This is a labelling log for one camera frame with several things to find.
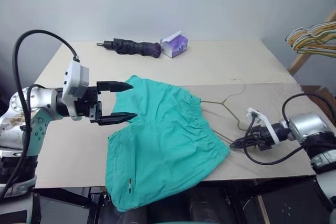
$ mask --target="beige table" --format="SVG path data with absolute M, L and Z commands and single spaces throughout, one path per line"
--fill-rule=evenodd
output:
M 81 64 L 90 68 L 90 85 L 99 80 L 124 81 L 132 74 L 167 83 L 187 86 L 193 94 L 204 100 L 221 101 L 230 94 L 239 93 L 246 83 L 243 94 L 231 97 L 227 105 L 241 118 L 248 107 L 267 115 L 271 122 L 281 118 L 284 100 L 301 92 L 294 79 L 262 45 L 260 41 L 195 41 L 188 51 L 175 59 L 161 56 L 159 59 L 139 55 L 122 56 L 105 51 L 94 43 L 72 43 Z M 36 83 L 47 87 L 61 87 L 62 74 L 71 60 L 71 54 L 61 47 L 42 72 Z M 111 112 L 115 95 L 104 93 L 100 100 L 103 112 Z M 220 105 L 202 104 L 204 116 L 211 127 L 231 139 L 242 137 L 234 118 Z M 288 104 L 288 115 L 315 111 L 326 118 L 308 98 L 298 98 Z M 98 126 L 83 118 L 74 122 L 70 118 L 51 122 L 38 158 L 37 188 L 84 187 L 104 185 L 107 137 L 127 126 Z M 288 154 L 298 143 L 289 142 L 273 150 L 254 152 L 260 161 L 273 161 Z M 252 163 L 241 151 L 231 151 L 226 160 L 206 180 L 251 179 L 313 174 L 305 152 L 275 166 Z

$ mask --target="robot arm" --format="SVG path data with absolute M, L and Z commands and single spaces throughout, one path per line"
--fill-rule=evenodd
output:
M 65 71 L 62 88 L 46 89 L 36 84 L 29 88 L 21 87 L 18 50 L 26 37 L 36 33 L 60 40 L 74 56 Z M 36 203 L 39 199 L 32 191 L 36 182 L 37 157 L 49 123 L 65 116 L 74 121 L 85 116 L 99 125 L 128 121 L 137 114 L 120 112 L 103 116 L 98 95 L 101 91 L 121 92 L 133 86 L 102 81 L 95 87 L 88 87 L 89 69 L 81 66 L 75 50 L 65 40 L 45 30 L 31 30 L 19 37 L 13 50 L 13 72 L 18 92 L 11 97 L 8 111 L 0 117 L 0 222 L 23 209 L 27 212 L 27 219 L 17 222 L 39 223 L 39 218 L 32 214 L 36 212 L 34 206 L 39 205 Z
M 264 127 L 252 127 L 250 134 L 233 142 L 231 148 L 243 148 L 245 154 L 255 163 L 271 165 L 280 163 L 297 151 L 304 149 L 310 158 L 310 164 L 317 173 L 317 182 L 324 194 L 323 202 L 328 202 L 328 208 L 336 208 L 336 137 L 326 122 L 315 113 L 298 114 L 279 123 L 270 125 L 267 118 L 260 112 L 248 109 L 248 116 L 253 116 L 265 122 Z M 286 158 L 271 163 L 256 161 L 247 154 L 246 147 L 258 146 L 261 151 L 272 148 L 272 145 L 285 140 L 298 141 L 301 145 Z
M 72 67 L 74 65 L 77 65 L 77 69 L 81 69 L 81 71 L 73 71 Z M 102 105 L 98 100 L 101 91 L 120 92 L 132 89 L 133 86 L 124 82 L 103 81 L 97 82 L 95 87 L 87 87 L 89 82 L 83 80 L 83 76 L 88 76 L 88 72 L 89 70 L 82 67 L 79 62 L 72 61 L 65 74 L 66 80 L 63 88 L 44 89 L 34 87 L 31 89 L 31 133 L 26 154 L 26 159 L 30 160 L 26 163 L 31 165 L 24 167 L 23 170 L 26 170 L 26 173 L 21 172 L 20 177 L 23 179 L 16 180 L 21 183 L 20 190 L 12 188 L 7 191 L 5 197 L 24 194 L 35 184 L 37 156 L 42 148 L 47 127 L 51 121 L 60 120 L 66 116 L 70 116 L 74 121 L 77 121 L 85 116 L 92 123 L 109 125 L 122 123 L 136 116 L 136 114 L 128 112 L 103 116 L 101 113 Z M 26 100 L 27 91 L 28 88 L 23 89 Z M 15 93 L 10 99 L 8 111 L 0 117 L 0 190 L 8 181 L 21 156 L 24 145 L 23 126 L 25 126 L 25 118 L 22 113 L 22 105 L 18 94 Z

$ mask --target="tissue box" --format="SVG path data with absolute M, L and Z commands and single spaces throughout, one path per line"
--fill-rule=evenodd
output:
M 176 38 L 169 42 L 162 42 L 161 40 L 161 52 L 170 58 L 174 58 L 179 54 L 187 50 L 188 40 L 182 35 L 178 35 Z

